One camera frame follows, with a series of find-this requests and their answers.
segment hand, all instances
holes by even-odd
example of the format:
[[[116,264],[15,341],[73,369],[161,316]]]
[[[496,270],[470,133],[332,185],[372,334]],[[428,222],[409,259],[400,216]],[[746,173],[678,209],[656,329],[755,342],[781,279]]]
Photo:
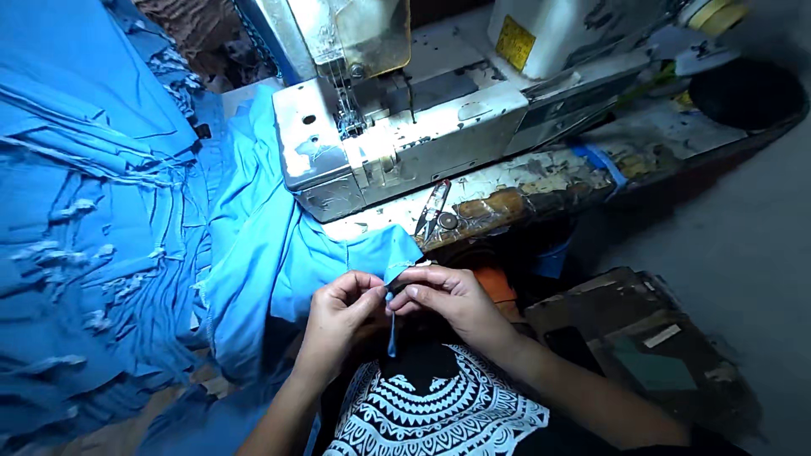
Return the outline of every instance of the hand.
[[[519,333],[469,270],[441,266],[409,268],[397,281],[411,285],[388,303],[387,314],[405,315],[430,308],[443,316],[466,344],[496,362],[496,357],[507,354],[518,344]]]
[[[310,317],[294,371],[327,385],[349,351],[352,335],[372,311],[384,303],[383,281],[372,274],[349,271],[322,286],[310,302]]]

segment finger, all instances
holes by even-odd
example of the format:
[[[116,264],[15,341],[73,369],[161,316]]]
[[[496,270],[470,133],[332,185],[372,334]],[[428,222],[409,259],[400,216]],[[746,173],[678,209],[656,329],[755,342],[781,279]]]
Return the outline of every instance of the finger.
[[[327,285],[333,295],[339,299],[345,299],[346,296],[357,293],[361,289],[371,289],[376,286],[383,286],[383,279],[377,277],[375,274],[364,273],[363,271],[349,271],[333,280],[332,283]]]
[[[408,285],[404,292],[410,297],[411,301],[434,309],[441,314],[444,314],[447,310],[448,300],[453,299],[448,293],[424,285]]]
[[[432,285],[441,286],[444,290],[448,291],[452,290],[460,282],[463,282],[464,279],[465,276],[462,271],[445,268],[443,266],[408,268],[397,276],[397,281],[401,283],[427,282]]]
[[[415,310],[420,310],[422,308],[423,308],[423,306],[415,303],[414,301],[409,301],[407,303],[404,303],[402,305],[402,307],[398,308],[397,310],[386,307],[385,308],[386,317],[391,317],[393,313],[396,314],[396,315],[405,315],[407,313],[411,313],[411,312],[413,312]]]
[[[408,294],[406,293],[406,290],[403,289],[403,291],[401,291],[400,293],[397,293],[392,298],[391,301],[388,301],[388,306],[386,306],[386,307],[388,307],[389,309],[391,309],[393,311],[397,311],[397,310],[400,310],[401,307],[405,306],[410,301],[411,301],[411,297],[408,296]]]
[[[352,314],[352,324],[357,327],[376,308],[383,305],[385,297],[386,288],[384,286],[376,286],[362,294],[354,304],[346,309],[347,312]]]
[[[400,310],[395,311],[394,313],[397,316],[404,316],[404,315],[410,314],[411,312],[419,312],[419,311],[422,311],[424,309],[425,308],[423,306],[421,306],[421,305],[419,305],[417,303],[414,303],[414,302],[410,302],[410,303],[407,303],[405,306],[401,307]]]

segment stack of blue fabric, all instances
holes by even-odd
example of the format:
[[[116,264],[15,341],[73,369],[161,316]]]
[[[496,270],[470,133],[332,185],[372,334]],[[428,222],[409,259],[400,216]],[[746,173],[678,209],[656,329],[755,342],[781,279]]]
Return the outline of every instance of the stack of blue fabric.
[[[316,288],[421,256],[399,226],[328,238],[282,184],[271,89],[223,126],[170,40],[106,6],[0,6],[2,452],[132,417],[199,349],[279,381]]]

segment orange object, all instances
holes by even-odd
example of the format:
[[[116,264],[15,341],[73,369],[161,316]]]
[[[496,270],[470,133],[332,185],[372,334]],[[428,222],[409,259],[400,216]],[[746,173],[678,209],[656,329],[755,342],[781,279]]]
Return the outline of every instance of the orange object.
[[[490,299],[496,303],[499,312],[507,321],[510,323],[526,323],[524,317],[518,312],[518,306],[515,304],[518,296],[507,282],[507,275],[502,268],[482,266],[473,269],[473,275],[476,276],[478,283],[482,284],[482,288],[490,296]]]

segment forearm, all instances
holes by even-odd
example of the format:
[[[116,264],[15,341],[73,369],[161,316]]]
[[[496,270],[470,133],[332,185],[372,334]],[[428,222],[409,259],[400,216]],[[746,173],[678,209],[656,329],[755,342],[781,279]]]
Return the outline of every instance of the forearm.
[[[300,453],[325,387],[326,382],[294,369],[237,455]]]
[[[664,411],[611,381],[555,355],[525,336],[493,359],[549,405],[621,450],[689,445],[689,430]]]

